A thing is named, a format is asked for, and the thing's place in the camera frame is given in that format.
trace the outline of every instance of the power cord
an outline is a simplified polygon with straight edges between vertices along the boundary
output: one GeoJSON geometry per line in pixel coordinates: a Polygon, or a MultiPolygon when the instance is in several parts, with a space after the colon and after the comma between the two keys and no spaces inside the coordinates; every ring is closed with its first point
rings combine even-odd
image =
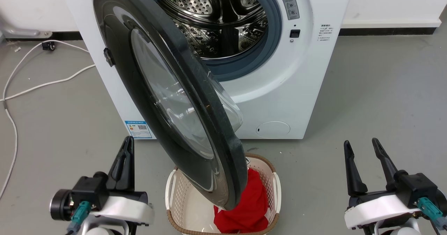
{"type": "Polygon", "coordinates": [[[88,66],[88,67],[85,67],[85,68],[81,69],[80,71],[78,71],[77,73],[73,74],[72,76],[70,76],[70,77],[68,77],[68,78],[66,78],[66,79],[62,79],[62,80],[54,81],[54,82],[48,82],[48,83],[45,83],[45,84],[38,85],[38,86],[36,86],[36,87],[30,88],[30,89],[28,89],[28,90],[25,90],[25,91],[23,91],[23,92],[20,92],[20,93],[18,93],[18,94],[12,95],[12,96],[10,96],[10,97],[6,97],[6,90],[7,90],[7,88],[8,88],[9,83],[11,82],[11,78],[14,76],[14,73],[16,72],[17,68],[20,66],[20,64],[23,62],[23,60],[25,60],[25,58],[28,56],[28,54],[29,54],[30,52],[32,52],[32,51],[33,51],[34,49],[36,49],[37,47],[41,46],[42,43],[46,43],[46,42],[59,42],[59,43],[61,43],[61,44],[65,44],[65,45],[68,45],[68,46],[71,46],[71,47],[74,47],[74,48],[83,50],[84,52],[88,52],[87,50],[85,50],[85,49],[83,49],[83,48],[81,48],[81,47],[78,47],[78,46],[75,46],[75,45],[72,45],[72,44],[69,44],[69,43],[66,43],[66,42],[62,42],[62,41],[55,41],[55,40],[43,41],[43,42],[40,42],[39,44],[37,44],[36,46],[34,46],[31,50],[29,50],[29,52],[27,52],[27,54],[25,54],[25,56],[24,56],[24,57],[22,58],[22,60],[17,64],[16,68],[14,68],[13,72],[12,72],[11,75],[9,76],[9,78],[8,78],[8,80],[7,80],[7,82],[6,82],[5,88],[3,89],[3,97],[2,97],[2,99],[0,100],[0,102],[3,102],[3,107],[5,108],[6,115],[8,116],[9,120],[11,121],[11,123],[13,124],[13,127],[14,127],[14,134],[15,134],[15,148],[14,148],[14,157],[13,157],[13,161],[12,161],[12,163],[11,163],[11,167],[9,168],[8,175],[6,176],[5,183],[3,184],[2,190],[1,190],[1,192],[0,192],[0,200],[1,200],[1,198],[3,197],[3,193],[5,193],[6,186],[8,185],[9,179],[11,178],[11,173],[13,172],[14,164],[16,163],[16,158],[17,158],[17,146],[18,146],[18,134],[17,134],[16,123],[14,122],[13,118],[12,118],[11,115],[9,114],[9,111],[8,111],[8,105],[6,104],[6,100],[15,98],[15,97],[17,97],[17,96],[19,96],[19,95],[28,93],[28,92],[30,92],[30,91],[32,91],[32,90],[35,90],[35,89],[38,89],[38,88],[40,88],[40,87],[44,87],[44,86],[51,85],[51,84],[55,84],[55,83],[59,83],[59,82],[65,82],[65,81],[68,81],[68,80],[70,80],[70,79],[73,79],[75,76],[77,76],[78,74],[82,73],[83,71],[85,71],[85,70],[87,70],[87,69],[92,68],[92,67],[95,66],[95,65],[90,65],[90,66],[88,66]]]}
{"type": "Polygon", "coordinates": [[[436,225],[434,224],[434,222],[433,222],[432,220],[430,220],[430,223],[431,223],[431,227],[433,227],[434,233],[436,233],[436,235],[441,235],[441,234],[439,233],[438,228],[437,228],[436,225]]]}

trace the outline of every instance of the warning label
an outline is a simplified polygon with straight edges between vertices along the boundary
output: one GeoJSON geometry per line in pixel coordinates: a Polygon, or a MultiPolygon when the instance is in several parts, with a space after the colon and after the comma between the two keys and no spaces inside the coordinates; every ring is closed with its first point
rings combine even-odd
{"type": "Polygon", "coordinates": [[[298,11],[298,6],[296,0],[283,0],[284,6],[286,7],[287,18],[289,20],[299,19],[300,13],[298,11]]]}
{"type": "Polygon", "coordinates": [[[144,121],[126,120],[129,133],[135,139],[153,139],[151,131],[144,121]]]}
{"type": "Polygon", "coordinates": [[[320,30],[318,31],[318,37],[316,41],[329,41],[334,28],[330,24],[322,24],[320,30]]]}

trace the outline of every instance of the red cloth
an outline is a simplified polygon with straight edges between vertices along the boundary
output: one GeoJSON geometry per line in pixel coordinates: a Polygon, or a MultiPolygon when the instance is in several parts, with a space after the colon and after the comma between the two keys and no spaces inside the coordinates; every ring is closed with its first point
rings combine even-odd
{"type": "Polygon", "coordinates": [[[260,232],[269,225],[265,217],[268,205],[267,191],[259,173],[249,169],[247,187],[239,205],[231,211],[220,212],[214,206],[214,224],[222,233],[260,232]]]}

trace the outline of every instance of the washing machine door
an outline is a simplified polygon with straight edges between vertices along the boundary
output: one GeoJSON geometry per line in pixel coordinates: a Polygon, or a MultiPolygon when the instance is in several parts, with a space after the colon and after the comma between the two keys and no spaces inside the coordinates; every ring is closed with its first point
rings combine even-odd
{"type": "Polygon", "coordinates": [[[93,3],[105,58],[163,148],[208,200],[236,207],[247,183],[244,150],[228,117],[241,122],[236,104],[153,0],[93,3]]]}

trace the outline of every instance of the black baseboard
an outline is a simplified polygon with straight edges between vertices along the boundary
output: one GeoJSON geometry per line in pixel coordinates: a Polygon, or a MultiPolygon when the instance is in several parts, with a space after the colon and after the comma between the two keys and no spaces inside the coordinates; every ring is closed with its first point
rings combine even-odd
{"type": "MultiPolygon", "coordinates": [[[[338,36],[432,35],[436,28],[341,28],[338,36]]],[[[81,41],[78,31],[56,31],[48,39],[7,39],[7,41],[81,41]]]]}
{"type": "Polygon", "coordinates": [[[436,28],[341,28],[338,36],[432,35],[436,28]]]}

